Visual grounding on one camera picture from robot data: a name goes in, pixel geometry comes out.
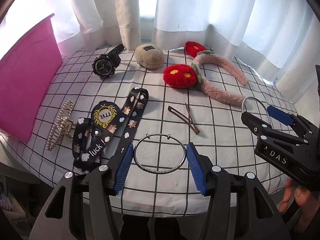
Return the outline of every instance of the person's leg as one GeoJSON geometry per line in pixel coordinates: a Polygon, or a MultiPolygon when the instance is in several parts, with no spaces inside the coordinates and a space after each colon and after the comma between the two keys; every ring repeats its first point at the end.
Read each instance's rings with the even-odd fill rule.
{"type": "Polygon", "coordinates": [[[150,240],[148,217],[124,215],[121,229],[121,240],[150,240]]]}
{"type": "Polygon", "coordinates": [[[155,222],[156,240],[187,240],[180,234],[176,218],[157,218],[155,222]]]}

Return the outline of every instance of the checkered tablecloth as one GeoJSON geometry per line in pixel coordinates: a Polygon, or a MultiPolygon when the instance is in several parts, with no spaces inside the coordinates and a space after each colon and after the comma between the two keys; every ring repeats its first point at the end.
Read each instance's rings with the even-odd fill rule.
{"type": "MultiPolygon", "coordinates": [[[[112,48],[94,52],[79,51],[63,59],[39,108],[32,136],[27,143],[0,135],[1,142],[25,168],[51,186],[55,186],[67,171],[81,173],[73,167],[70,138],[64,137],[52,152],[45,149],[46,138],[61,105],[67,99],[73,100],[71,119],[77,121],[80,117],[89,117],[93,107],[102,100],[115,102],[121,108],[132,88],[143,87],[149,91],[150,97],[133,144],[146,133],[171,134],[185,145],[193,142],[200,154],[207,155],[213,164],[225,168],[229,173],[255,173],[270,194],[283,187],[288,177],[254,155],[256,137],[242,124],[240,107],[219,103],[197,90],[175,89],[164,84],[162,71],[165,67],[192,62],[193,58],[183,48],[164,52],[165,63],[156,70],[141,68],[133,53],[125,50],[120,54],[122,61],[116,74],[100,79],[92,73],[91,64],[97,55],[112,48]],[[172,106],[187,115],[185,103],[190,105],[191,115],[200,130],[199,135],[167,110],[168,106],[172,106]]],[[[263,80],[237,58],[233,59],[233,63],[250,80],[247,87],[215,65],[204,64],[202,71],[221,89],[253,96],[266,106],[273,105],[296,114],[294,105],[281,96],[274,83],[263,80]]],[[[267,121],[262,106],[255,101],[249,100],[246,109],[267,121]]],[[[295,135],[291,128],[275,119],[272,119],[272,125],[275,129],[295,135]]],[[[102,163],[107,163],[114,154],[123,128],[117,130],[115,138],[105,149],[102,163]]],[[[182,156],[181,146],[165,137],[152,137],[142,142],[137,151],[137,158],[142,165],[158,170],[176,166],[182,156]]],[[[209,198],[197,191],[187,161],[177,171],[165,175],[144,172],[132,161],[124,190],[110,199],[115,212],[155,217],[204,213],[209,203],[209,198]]],[[[236,205],[235,195],[231,196],[231,205],[236,205]]]]}

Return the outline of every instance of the lanyard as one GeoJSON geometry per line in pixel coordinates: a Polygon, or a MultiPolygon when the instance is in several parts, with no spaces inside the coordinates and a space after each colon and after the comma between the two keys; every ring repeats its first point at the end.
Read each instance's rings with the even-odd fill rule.
{"type": "Polygon", "coordinates": [[[134,88],[130,91],[121,110],[114,103],[102,101],[92,111],[91,119],[79,118],[72,140],[74,166],[82,171],[92,171],[96,168],[100,164],[103,149],[110,143],[116,130],[129,117],[115,152],[115,154],[121,154],[133,141],[148,98],[149,93],[146,89],[134,88]],[[109,115],[111,115],[109,123],[101,122],[101,118],[109,115]],[[86,149],[91,129],[91,145],[86,149]]]}

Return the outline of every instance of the beige plush ball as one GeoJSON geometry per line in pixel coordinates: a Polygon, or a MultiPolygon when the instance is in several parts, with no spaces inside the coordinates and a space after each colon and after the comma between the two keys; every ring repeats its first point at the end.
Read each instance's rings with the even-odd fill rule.
{"type": "Polygon", "coordinates": [[[142,44],[134,52],[138,64],[141,67],[155,69],[162,66],[164,54],[161,49],[153,44],[142,44]]]}

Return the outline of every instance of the yellow laurel wreath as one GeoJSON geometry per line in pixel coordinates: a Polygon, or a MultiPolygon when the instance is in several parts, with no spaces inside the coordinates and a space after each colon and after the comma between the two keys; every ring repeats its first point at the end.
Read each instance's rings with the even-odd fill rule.
{"type": "Polygon", "coordinates": [[[115,116],[116,116],[116,108],[114,106],[106,106],[105,104],[103,104],[103,106],[101,106],[98,110],[95,110],[93,113],[93,119],[95,124],[100,125],[103,128],[106,128],[107,125],[114,119],[115,116]],[[111,112],[111,117],[107,122],[101,122],[99,119],[100,111],[103,109],[108,109],[111,112]]]}

